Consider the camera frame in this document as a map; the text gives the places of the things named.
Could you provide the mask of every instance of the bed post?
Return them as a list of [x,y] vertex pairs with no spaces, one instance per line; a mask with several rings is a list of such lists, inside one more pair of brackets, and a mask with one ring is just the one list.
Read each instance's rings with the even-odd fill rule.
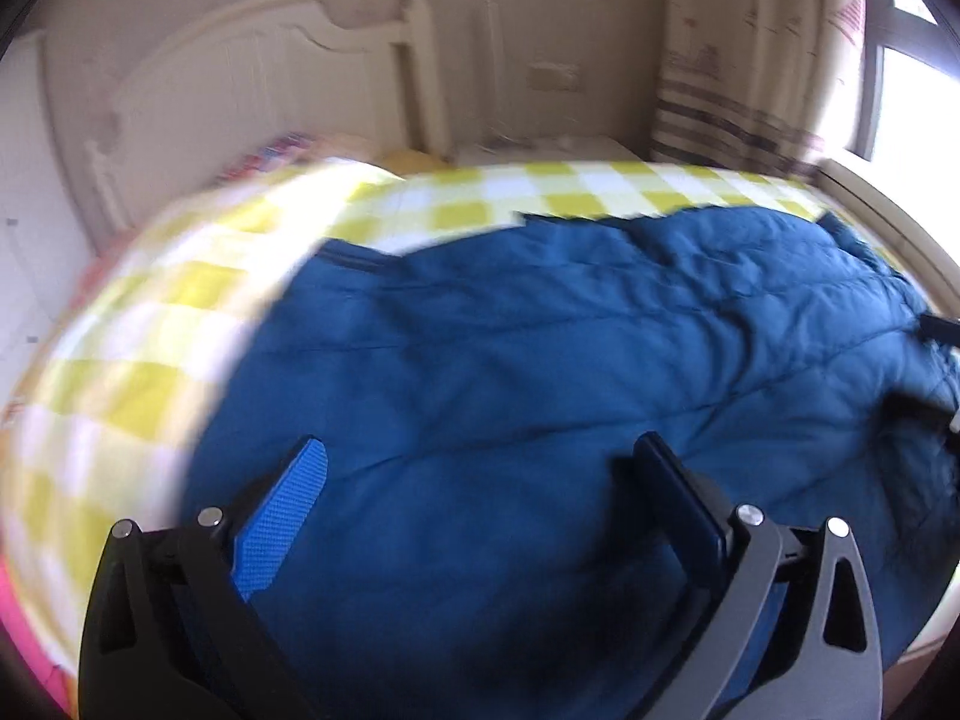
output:
[[446,102],[443,99],[443,84],[440,83],[440,64],[430,5],[426,0],[407,0],[404,20],[410,28],[414,84],[419,97],[426,151],[435,156],[448,157],[453,151],[453,142],[446,119]]
[[107,156],[100,151],[100,145],[94,140],[84,143],[86,153],[90,158],[90,169],[93,170],[93,177],[97,184],[97,191],[104,204],[104,210],[107,211],[107,218],[113,225],[113,232],[124,232],[133,227],[130,216],[127,214],[123,203],[117,196],[116,189],[113,186],[113,173],[110,169],[110,161]]

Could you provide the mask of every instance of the metal screw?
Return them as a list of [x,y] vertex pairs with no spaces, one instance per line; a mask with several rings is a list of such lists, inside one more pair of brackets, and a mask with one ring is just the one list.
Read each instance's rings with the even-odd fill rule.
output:
[[110,528],[110,535],[114,538],[126,538],[133,533],[133,522],[128,519],[121,519]]
[[736,515],[744,525],[752,525],[755,527],[763,522],[763,512],[757,509],[757,507],[751,506],[749,503],[738,506],[736,508]]
[[213,528],[224,518],[223,510],[216,506],[208,506],[197,515],[197,522],[205,528]]
[[827,520],[827,529],[839,538],[846,538],[850,535],[850,525],[840,519],[840,517],[831,517]]

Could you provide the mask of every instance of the pink fabric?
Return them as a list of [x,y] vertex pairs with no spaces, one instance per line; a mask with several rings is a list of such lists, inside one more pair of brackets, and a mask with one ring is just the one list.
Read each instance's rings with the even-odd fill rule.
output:
[[43,653],[40,642],[30,629],[30,623],[23,614],[13,587],[10,575],[7,573],[7,564],[0,559],[0,624],[7,630],[13,645],[20,651],[27,666],[40,680],[47,692],[53,697],[64,712],[70,712],[70,698],[67,692],[64,671],[54,666]]
[[113,269],[116,268],[120,258],[127,251],[131,241],[136,237],[136,230],[130,230],[121,233],[114,238],[107,250],[97,257],[80,276],[80,282],[77,284],[77,290],[70,301],[70,311],[80,311],[88,306],[93,298],[99,295],[100,290],[107,283]]

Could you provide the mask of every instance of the electrical outlet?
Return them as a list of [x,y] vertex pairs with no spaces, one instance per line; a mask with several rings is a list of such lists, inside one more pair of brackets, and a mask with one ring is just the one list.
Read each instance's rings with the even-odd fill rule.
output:
[[527,86],[539,92],[579,92],[583,88],[580,65],[534,62],[527,66]]

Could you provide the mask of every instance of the white wardrobe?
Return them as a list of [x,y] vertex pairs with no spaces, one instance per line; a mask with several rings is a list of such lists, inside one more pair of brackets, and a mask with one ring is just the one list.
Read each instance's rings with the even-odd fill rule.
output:
[[41,48],[34,32],[0,59],[0,410],[93,257],[54,151]]

